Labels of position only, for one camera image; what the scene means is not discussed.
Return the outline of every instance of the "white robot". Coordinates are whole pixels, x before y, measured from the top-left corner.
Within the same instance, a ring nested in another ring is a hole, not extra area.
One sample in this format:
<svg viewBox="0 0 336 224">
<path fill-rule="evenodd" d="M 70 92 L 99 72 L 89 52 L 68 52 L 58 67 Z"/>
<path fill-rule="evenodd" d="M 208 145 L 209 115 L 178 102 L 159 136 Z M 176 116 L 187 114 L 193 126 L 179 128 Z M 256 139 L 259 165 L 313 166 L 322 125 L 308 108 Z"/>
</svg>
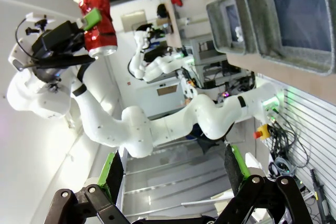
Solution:
<svg viewBox="0 0 336 224">
<path fill-rule="evenodd" d="M 26 18 L 26 21 L 33 21 L 28 17 L 36 15 L 31 14 Z M 50 17 L 44 16 L 44 19 L 51 21 Z M 8 101 L 15 110 L 33 111 L 47 119 L 59 118 L 69 111 L 70 97 L 73 96 L 80 107 L 84 131 L 91 140 L 111 147 L 124 146 L 131 156 L 141 158 L 150 155 L 154 146 L 188 135 L 196 123 L 206 137 L 216 140 L 237 120 L 247 116 L 263 120 L 266 115 L 265 101 L 271 101 L 267 102 L 267 107 L 275 106 L 278 109 L 279 102 L 274 99 L 278 91 L 271 83 L 265 83 L 226 98 L 221 108 L 208 96 L 199 94 L 179 112 L 158 120 L 150 121 L 138 106 L 124 109 L 121 120 L 114 119 L 82 83 L 85 69 L 95 59 L 86 55 L 73 56 L 73 52 L 86 44 L 83 30 L 78 24 L 65 22 L 47 34 L 42 33 L 33 45 L 24 39 L 18 40 L 9 56 L 9 62 L 17 73 L 7 93 Z M 73 30 L 66 39 L 63 37 L 62 41 L 53 43 L 54 34 L 70 28 Z M 48 46 L 41 46 L 41 42 L 46 45 L 46 41 L 49 42 Z M 185 66 L 187 59 L 175 59 L 173 56 L 157 57 L 144 66 L 141 51 L 146 44 L 146 32 L 141 31 L 136 41 L 138 48 L 130 63 L 130 70 L 137 78 L 150 81 L 162 73 Z M 111 53 L 109 47 L 104 46 L 99 48 L 102 56 Z M 72 67 L 74 65 L 82 65 L 77 74 Z"/>
</svg>

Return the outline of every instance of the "black cable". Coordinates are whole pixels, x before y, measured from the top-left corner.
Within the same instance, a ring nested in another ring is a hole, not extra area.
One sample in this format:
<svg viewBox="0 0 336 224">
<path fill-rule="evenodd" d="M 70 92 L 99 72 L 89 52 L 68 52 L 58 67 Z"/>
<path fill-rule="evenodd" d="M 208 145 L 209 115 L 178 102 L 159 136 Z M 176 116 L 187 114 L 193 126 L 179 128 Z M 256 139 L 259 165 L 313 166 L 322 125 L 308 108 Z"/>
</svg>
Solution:
<svg viewBox="0 0 336 224">
<path fill-rule="evenodd" d="M 17 38 L 17 31 L 18 31 L 18 29 L 19 29 L 19 27 L 24 23 L 26 21 L 26 18 L 24 18 L 21 22 L 20 22 L 20 24 L 16 27 L 16 29 L 15 29 L 15 40 L 16 40 L 16 43 L 19 45 L 19 47 L 21 48 L 21 50 L 26 54 L 26 55 L 28 55 L 29 57 L 31 57 L 31 58 L 33 58 L 33 56 L 32 55 L 30 55 L 22 46 L 21 46 L 21 44 L 20 44 L 20 42 L 19 42 L 19 40 L 18 40 L 18 38 Z"/>
<path fill-rule="evenodd" d="M 198 78 L 197 74 L 195 73 L 194 69 L 193 69 L 193 68 L 191 68 L 191 71 L 194 73 L 194 75 L 195 75 L 195 78 L 196 78 L 196 81 L 198 81 L 198 82 L 199 82 L 199 84 L 200 84 L 200 86 L 201 86 L 201 87 L 199 87 L 199 86 L 198 86 L 198 84 L 197 84 L 196 86 L 197 86 L 198 88 L 201 88 L 201 89 L 203 89 L 204 87 L 202 86 L 202 83 L 200 82 L 200 80 L 199 80 L 199 78 Z"/>
<path fill-rule="evenodd" d="M 134 74 L 132 74 L 132 72 L 131 72 L 131 70 L 130 70 L 130 64 L 131 64 L 131 61 L 132 61 L 132 59 L 128 62 L 127 70 L 128 70 L 128 73 L 129 73 L 132 77 L 134 77 L 135 79 L 137 79 L 137 78 L 134 76 Z"/>
<path fill-rule="evenodd" d="M 306 207 L 307 207 L 307 209 L 308 209 L 309 215 L 311 215 L 312 212 L 313 212 L 313 211 L 311 210 L 311 207 L 310 207 L 310 206 L 307 206 L 307 205 L 306 205 Z"/>
<path fill-rule="evenodd" d="M 315 198 L 314 196 L 313 196 L 312 198 L 314 199 L 313 203 L 312 203 L 312 204 L 308 204 L 308 203 L 306 203 L 307 206 L 313 206 L 313 205 L 315 204 L 315 202 L 316 202 L 316 198 Z"/>
<path fill-rule="evenodd" d="M 319 214 L 320 214 L 320 213 L 318 213 L 317 215 L 314 215 L 314 216 L 311 218 L 311 220 L 314 220 L 314 221 L 316 221 L 318 224 L 321 224 L 320 220 L 319 220 L 319 219 L 316 219 L 317 216 L 318 216 Z"/>
<path fill-rule="evenodd" d="M 222 71 L 222 70 L 220 70 L 220 71 L 218 71 L 217 73 L 215 73 L 215 76 L 213 77 L 212 80 L 215 80 L 215 79 L 216 79 L 216 76 L 217 76 L 219 73 L 221 73 L 221 71 Z"/>
<path fill-rule="evenodd" d="M 273 109 L 273 111 L 275 111 L 282 119 L 284 119 L 284 121 L 289 125 L 289 127 L 290 127 L 290 129 L 291 129 L 291 133 L 290 134 L 293 134 L 294 135 L 294 140 L 293 140 L 293 142 L 291 143 L 291 145 L 290 145 L 290 147 L 295 143 L 295 142 L 298 142 L 299 144 L 300 144 L 300 146 L 301 146 L 301 148 L 302 148 L 302 150 L 303 150 L 303 152 L 304 152 L 304 154 L 306 155 L 306 162 L 303 164 L 303 165 L 297 165 L 296 166 L 296 168 L 304 168 L 304 167 L 306 167 L 307 165 L 308 165 L 308 163 L 309 163 L 309 155 L 308 155 L 308 153 L 307 153 L 307 150 L 306 150 L 306 148 L 304 147 L 304 145 L 301 143 L 301 141 L 299 140 L 299 138 L 298 138 L 298 136 L 297 136 L 297 134 L 296 134 L 296 132 L 294 131 L 294 129 L 293 129 L 293 127 L 292 127 L 292 125 L 291 125 L 291 123 L 283 116 L 283 115 L 281 115 L 277 110 L 275 110 L 275 109 Z"/>
<path fill-rule="evenodd" d="M 77 79 L 80 81 L 80 82 L 83 82 L 83 78 L 84 78 L 84 73 L 85 71 L 89 68 L 89 66 L 91 65 L 91 63 L 87 63 L 87 64 L 84 64 L 84 65 L 81 65 L 79 70 L 78 70 L 78 73 L 77 73 Z"/>
</svg>

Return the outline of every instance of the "red can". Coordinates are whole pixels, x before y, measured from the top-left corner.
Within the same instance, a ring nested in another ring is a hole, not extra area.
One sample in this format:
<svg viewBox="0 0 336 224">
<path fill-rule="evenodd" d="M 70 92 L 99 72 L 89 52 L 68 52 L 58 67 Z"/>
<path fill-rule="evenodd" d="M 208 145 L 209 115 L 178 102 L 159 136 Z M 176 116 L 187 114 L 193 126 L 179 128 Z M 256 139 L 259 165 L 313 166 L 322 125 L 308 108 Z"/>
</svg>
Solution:
<svg viewBox="0 0 336 224">
<path fill-rule="evenodd" d="M 84 33 L 85 45 L 89 55 L 98 58 L 116 52 L 118 44 L 110 15 L 110 0 L 80 0 L 79 8 L 83 15 L 97 8 L 102 17 L 101 22 Z"/>
</svg>

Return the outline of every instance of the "gray storage bin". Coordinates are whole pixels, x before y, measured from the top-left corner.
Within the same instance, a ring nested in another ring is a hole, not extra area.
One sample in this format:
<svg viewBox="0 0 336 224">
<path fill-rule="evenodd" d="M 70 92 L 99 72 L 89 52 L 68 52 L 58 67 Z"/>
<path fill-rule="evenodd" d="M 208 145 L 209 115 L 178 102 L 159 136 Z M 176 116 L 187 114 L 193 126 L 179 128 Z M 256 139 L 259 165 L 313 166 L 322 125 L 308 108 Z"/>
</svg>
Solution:
<svg viewBox="0 0 336 224">
<path fill-rule="evenodd" d="M 335 72 L 336 0 L 246 0 L 262 57 L 302 70 Z"/>
<path fill-rule="evenodd" d="M 217 51 L 240 55 L 256 52 L 245 0 L 215 0 L 207 4 L 206 10 Z M 236 26 L 242 30 L 241 42 L 235 33 Z"/>
</svg>

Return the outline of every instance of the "green light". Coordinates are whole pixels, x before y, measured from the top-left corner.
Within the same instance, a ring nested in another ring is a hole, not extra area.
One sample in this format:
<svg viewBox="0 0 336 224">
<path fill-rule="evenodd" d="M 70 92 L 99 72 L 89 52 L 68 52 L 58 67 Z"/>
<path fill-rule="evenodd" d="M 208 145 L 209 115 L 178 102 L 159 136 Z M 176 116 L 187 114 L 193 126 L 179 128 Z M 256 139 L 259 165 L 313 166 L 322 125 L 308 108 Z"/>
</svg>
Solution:
<svg viewBox="0 0 336 224">
<path fill-rule="evenodd" d="M 195 60 L 194 59 L 190 59 L 190 60 L 187 60 L 185 63 L 186 64 L 189 64 L 189 63 L 192 63 L 192 62 L 194 62 Z"/>
<path fill-rule="evenodd" d="M 262 105 L 266 107 L 266 106 L 268 106 L 270 104 L 273 104 L 273 103 L 275 103 L 276 106 L 278 106 L 280 104 L 279 99 L 277 97 L 272 97 L 271 99 L 268 99 L 265 102 L 263 102 Z"/>
<path fill-rule="evenodd" d="M 183 58 L 183 55 L 181 54 L 175 55 L 175 59 L 181 59 L 181 58 Z"/>
</svg>

